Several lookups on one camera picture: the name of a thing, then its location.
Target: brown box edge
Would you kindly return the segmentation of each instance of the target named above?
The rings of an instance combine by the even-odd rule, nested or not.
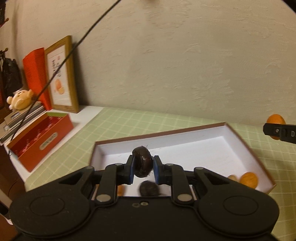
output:
[[[227,126],[235,134],[235,136],[239,138],[239,140],[243,143],[243,145],[247,148],[247,150],[250,152],[250,154],[254,157],[254,159],[260,165],[262,170],[265,172],[265,174],[267,175],[267,177],[269,178],[269,180],[273,184],[273,187],[266,192],[267,194],[269,194],[276,187],[276,182],[275,182],[274,178],[269,173],[269,171],[266,169],[266,167],[263,165],[261,160],[256,156],[254,151],[244,141],[244,139],[227,122],[220,122],[220,123],[214,123],[214,124],[208,124],[208,125],[202,125],[202,126],[193,126],[193,127],[188,127],[188,128],[176,129],[176,130],[171,130],[171,131],[162,131],[162,132],[155,132],[155,133],[149,133],[149,134],[138,135],[138,136],[129,136],[129,137],[122,137],[122,138],[116,138],[116,139],[97,141],[94,143],[91,157],[89,160],[89,165],[91,163],[91,160],[93,159],[95,148],[98,145],[110,144],[110,143],[116,143],[116,142],[122,142],[122,141],[146,139],[146,138],[151,138],[151,137],[159,137],[159,136],[166,136],[166,135],[172,135],[172,134],[179,134],[179,133],[184,133],[184,132],[189,132],[189,131],[198,131],[198,130],[214,128],[214,127],[219,127],[219,126]]]

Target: orange nut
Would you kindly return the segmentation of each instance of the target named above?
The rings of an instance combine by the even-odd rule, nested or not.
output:
[[[236,175],[230,175],[230,176],[228,176],[228,178],[229,178],[230,180],[233,180],[233,181],[236,181],[236,182],[239,181],[239,180],[237,179],[237,176],[236,176]]]
[[[117,196],[124,196],[126,187],[124,185],[119,185],[117,187]]]
[[[271,115],[270,117],[268,117],[266,123],[281,124],[281,125],[285,125],[286,124],[286,122],[283,119],[283,117],[280,116],[280,115],[278,115],[278,114],[274,114],[274,115]],[[272,139],[279,140],[279,137],[274,137],[274,136],[270,136],[270,137]]]
[[[244,184],[250,188],[256,188],[258,186],[258,177],[255,173],[246,172],[243,174],[239,180],[241,184]]]

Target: screw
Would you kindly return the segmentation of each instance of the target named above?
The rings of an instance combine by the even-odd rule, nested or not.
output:
[[[148,202],[141,202],[140,204],[141,204],[142,206],[148,206],[148,205],[149,205]]]
[[[108,194],[100,194],[96,197],[99,202],[107,202],[111,200],[111,197]]]
[[[136,203],[133,203],[132,206],[133,207],[140,207],[140,204],[138,202],[136,202]]]
[[[188,202],[192,199],[192,196],[186,193],[178,195],[178,200],[182,202]]]

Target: black bag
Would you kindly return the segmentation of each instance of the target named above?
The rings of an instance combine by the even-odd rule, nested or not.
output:
[[[2,77],[5,98],[13,96],[13,92],[22,88],[22,77],[17,62],[9,58],[4,58],[2,66]]]
[[[5,22],[5,4],[6,0],[0,0],[0,25]]]

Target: picture frame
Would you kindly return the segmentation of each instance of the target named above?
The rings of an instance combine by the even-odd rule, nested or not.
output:
[[[47,81],[49,81],[71,49],[72,36],[68,35],[44,51]],[[73,113],[80,111],[75,85],[73,56],[62,66],[48,89],[50,101],[55,110]]]

